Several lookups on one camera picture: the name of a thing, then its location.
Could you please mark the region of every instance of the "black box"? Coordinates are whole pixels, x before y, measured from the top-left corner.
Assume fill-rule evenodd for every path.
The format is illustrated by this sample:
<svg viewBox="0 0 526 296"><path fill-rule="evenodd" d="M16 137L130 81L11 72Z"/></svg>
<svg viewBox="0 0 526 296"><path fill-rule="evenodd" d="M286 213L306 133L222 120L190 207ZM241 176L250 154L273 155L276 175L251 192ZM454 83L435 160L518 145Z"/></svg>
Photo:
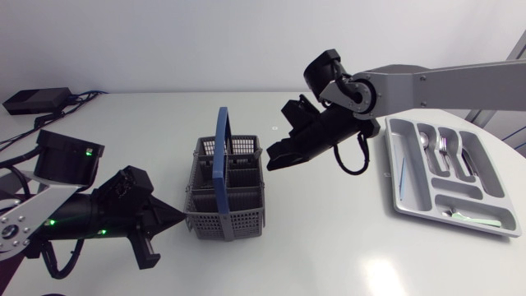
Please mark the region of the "black box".
<svg viewBox="0 0 526 296"><path fill-rule="evenodd" d="M54 113L66 106L66 99L72 95L67 87L41 90L21 90L3 102L10 115Z"/></svg>

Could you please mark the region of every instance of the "utensil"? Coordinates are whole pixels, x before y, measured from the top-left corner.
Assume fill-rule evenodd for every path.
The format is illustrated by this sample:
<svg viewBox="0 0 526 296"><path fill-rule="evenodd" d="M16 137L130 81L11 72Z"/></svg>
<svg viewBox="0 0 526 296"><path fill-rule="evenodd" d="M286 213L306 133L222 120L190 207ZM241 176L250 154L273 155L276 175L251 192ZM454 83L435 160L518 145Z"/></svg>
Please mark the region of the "utensil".
<svg viewBox="0 0 526 296"><path fill-rule="evenodd" d="M404 179L405 179L405 157L402 159L402 171L400 172L400 200L404 199Z"/></svg>
<svg viewBox="0 0 526 296"><path fill-rule="evenodd" d="M466 164L466 167L468 168L469 174L473 176L478 176L478 173L475 171L473 161L471 160L469 153L464 148L462 149L462 159L464 160L464 163Z"/></svg>
<svg viewBox="0 0 526 296"><path fill-rule="evenodd" d="M429 136L425 132L420 132L420 144L422 144L424 150L429 146Z"/></svg>
<svg viewBox="0 0 526 296"><path fill-rule="evenodd" d="M429 154L428 154L429 151L427 149L427 147L429 146L429 136L427 136L425 132L420 132L420 144L422 144L422 147L424 149L424 154L426 155L427 167L431 169L432 166L431 166L431 161L429 160Z"/></svg>
<svg viewBox="0 0 526 296"><path fill-rule="evenodd" d="M440 151L442 158L444 159L445 167L447 168L447 171L450 171L450 164L447 160L447 140L445 137L441 136L441 140L438 143L438 150Z"/></svg>
<svg viewBox="0 0 526 296"><path fill-rule="evenodd" d="M495 227L502 227L502 223L499 220L489 220L489 219L479 219L479 218L470 218L465 215L460 214L455 208L451 208L450 210L446 210L442 212L442 215L448 216L451 218L455 218L462 221L469 221L484 225L490 225Z"/></svg>

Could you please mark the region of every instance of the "dish rack basket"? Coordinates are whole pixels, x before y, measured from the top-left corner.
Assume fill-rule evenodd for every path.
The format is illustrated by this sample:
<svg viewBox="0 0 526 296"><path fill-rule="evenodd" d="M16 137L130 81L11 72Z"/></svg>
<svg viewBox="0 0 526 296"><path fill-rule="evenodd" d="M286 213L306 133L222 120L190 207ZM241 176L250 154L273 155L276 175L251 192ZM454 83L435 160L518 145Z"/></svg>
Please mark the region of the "dish rack basket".
<svg viewBox="0 0 526 296"><path fill-rule="evenodd" d="M219 109L215 137L197 140L185 213L200 239L232 241L262 234L265 195L257 136L232 136Z"/></svg>

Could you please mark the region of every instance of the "white tabletop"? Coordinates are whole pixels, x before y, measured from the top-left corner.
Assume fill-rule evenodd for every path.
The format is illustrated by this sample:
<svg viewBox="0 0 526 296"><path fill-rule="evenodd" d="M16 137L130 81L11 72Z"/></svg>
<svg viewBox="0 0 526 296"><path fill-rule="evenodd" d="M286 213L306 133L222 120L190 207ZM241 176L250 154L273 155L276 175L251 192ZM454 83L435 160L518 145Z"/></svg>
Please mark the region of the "white tabletop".
<svg viewBox="0 0 526 296"><path fill-rule="evenodd" d="M257 135L266 149L288 136L280 110L297 93L101 95L49 131L105 145L94 187L119 169L144 169L154 196L182 210L192 152L213 136L228 106L233 134ZM526 227L526 160L491 134L440 110L400 117L475 131L491 155ZM29 130L34 115L0 110L0 140ZM140 271L126 238L85 242L73 272L54 280L42 259L25 259L5 295L525 295L526 238L503 238L395 212L382 130L371 163L349 176L332 151L288 169L264 169L266 227L259 238L205 241L184 223L158 234L157 266ZM0 153L35 146L37 133ZM363 162L356 137L340 145L348 167ZM263 154L266 166L268 155ZM19 165L33 169L35 160ZM73 241L54 242L60 266Z"/></svg>

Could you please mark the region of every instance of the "gray cutlery tray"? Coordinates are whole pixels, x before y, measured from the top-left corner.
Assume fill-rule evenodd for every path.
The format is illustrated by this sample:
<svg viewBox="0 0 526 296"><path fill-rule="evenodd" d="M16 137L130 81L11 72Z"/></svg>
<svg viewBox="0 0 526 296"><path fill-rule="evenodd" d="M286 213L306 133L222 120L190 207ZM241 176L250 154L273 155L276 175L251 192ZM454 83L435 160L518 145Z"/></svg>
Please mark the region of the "gray cutlery tray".
<svg viewBox="0 0 526 296"><path fill-rule="evenodd" d="M393 117L386 118L385 125L394 208L398 212L492 234L520 236L510 196L476 134ZM420 132L429 138L425 150ZM440 136L447 139L450 171L439 150ZM499 220L501 227L443 215L452 209L470 218Z"/></svg>

